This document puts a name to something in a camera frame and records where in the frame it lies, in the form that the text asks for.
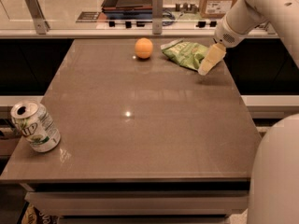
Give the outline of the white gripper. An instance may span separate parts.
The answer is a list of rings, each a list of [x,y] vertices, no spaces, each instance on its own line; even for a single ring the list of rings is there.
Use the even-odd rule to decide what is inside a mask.
[[[226,48],[237,46],[245,34],[245,23],[236,15],[226,14],[215,29],[214,38],[217,43],[208,48],[205,58],[200,63],[198,73],[201,76],[207,75],[224,58]]]

